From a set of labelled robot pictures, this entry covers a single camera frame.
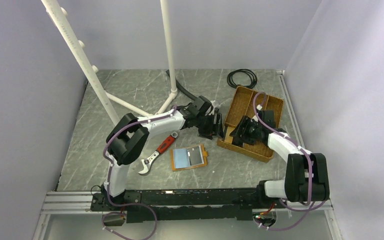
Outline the brown woven divided tray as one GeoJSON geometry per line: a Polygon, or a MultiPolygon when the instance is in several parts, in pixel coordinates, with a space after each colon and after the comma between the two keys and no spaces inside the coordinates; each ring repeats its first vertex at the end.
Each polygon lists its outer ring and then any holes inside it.
{"type": "MultiPolygon", "coordinates": [[[[227,111],[224,119],[224,133],[225,127],[236,127],[243,116],[253,117],[255,115],[253,110],[254,97],[258,92],[244,86],[238,86],[235,90],[232,102],[227,111]]],[[[264,110],[273,110],[276,127],[280,126],[284,100],[272,95],[261,94],[256,99],[256,104],[263,106],[264,110]]],[[[265,146],[262,142],[257,142],[255,145],[244,143],[243,147],[227,143],[224,138],[217,140],[217,146],[243,154],[258,161],[267,163],[274,157],[274,151],[265,146]]]]}

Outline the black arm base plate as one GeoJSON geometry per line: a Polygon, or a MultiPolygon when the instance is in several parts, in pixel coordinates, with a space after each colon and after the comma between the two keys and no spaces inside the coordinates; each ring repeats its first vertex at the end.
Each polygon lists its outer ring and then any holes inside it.
{"type": "Polygon", "coordinates": [[[126,190],[111,204],[104,190],[92,195],[92,212],[126,214],[128,223],[145,221],[235,219],[250,221],[262,212],[284,210],[263,190],[247,188],[126,190]]]}

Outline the black VIP credit card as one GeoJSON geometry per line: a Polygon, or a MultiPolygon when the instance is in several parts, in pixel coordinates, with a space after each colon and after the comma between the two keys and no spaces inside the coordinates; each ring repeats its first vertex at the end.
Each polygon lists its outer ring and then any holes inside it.
{"type": "Polygon", "coordinates": [[[189,151],[189,163],[190,166],[197,166],[204,163],[203,156],[200,151],[189,151]]]}

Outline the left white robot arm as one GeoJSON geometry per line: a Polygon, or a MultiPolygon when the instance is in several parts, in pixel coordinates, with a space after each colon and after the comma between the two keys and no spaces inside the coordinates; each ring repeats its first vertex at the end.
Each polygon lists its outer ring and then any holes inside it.
{"type": "Polygon", "coordinates": [[[156,135],[197,128],[198,136],[223,138],[222,114],[205,97],[199,96],[187,105],[149,117],[124,115],[106,139],[103,157],[109,161],[107,179],[103,183],[104,204],[111,210],[124,203],[130,164],[141,155],[146,142],[156,135]]]}

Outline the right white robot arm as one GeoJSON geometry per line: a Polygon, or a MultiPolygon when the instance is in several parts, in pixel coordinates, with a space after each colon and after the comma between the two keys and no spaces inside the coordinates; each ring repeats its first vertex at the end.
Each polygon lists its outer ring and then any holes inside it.
{"type": "Polygon", "coordinates": [[[294,143],[283,129],[277,128],[273,110],[258,110],[254,117],[244,115],[229,136],[238,147],[262,143],[286,162],[283,179],[258,184],[255,200],[260,207],[269,207],[275,199],[301,204],[329,199],[326,157],[294,143]]]}

